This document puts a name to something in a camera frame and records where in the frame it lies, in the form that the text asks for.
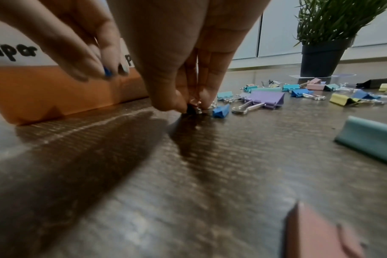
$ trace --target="tabletop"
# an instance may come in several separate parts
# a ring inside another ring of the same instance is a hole
[[[297,73],[228,72],[221,91]],[[336,73],[385,78],[387,62]],[[0,116],[0,257],[277,258],[297,200],[387,257],[387,164],[333,141],[351,115],[387,123],[387,105],[286,94],[280,109],[226,119],[148,99],[22,127]]]

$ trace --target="cabinet door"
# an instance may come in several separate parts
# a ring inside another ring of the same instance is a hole
[[[297,25],[300,8],[299,0],[272,0],[262,17],[259,57],[301,53],[298,42]]]
[[[237,49],[233,59],[244,59],[256,57],[257,41],[260,33],[260,18],[254,23],[252,29],[246,35],[242,44]]]
[[[354,47],[387,44],[387,10],[358,31]]]

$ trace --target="orange box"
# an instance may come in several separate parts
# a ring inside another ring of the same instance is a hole
[[[1,66],[0,113],[14,125],[31,124],[147,97],[141,76],[78,82],[58,66]]]

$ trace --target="green plant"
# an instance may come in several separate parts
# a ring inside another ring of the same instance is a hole
[[[387,0],[299,0],[297,39],[314,45],[354,37],[387,8]]]

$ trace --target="potted plant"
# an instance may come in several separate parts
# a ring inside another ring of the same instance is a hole
[[[329,77],[358,31],[387,8],[387,0],[299,0],[297,40],[301,76]]]

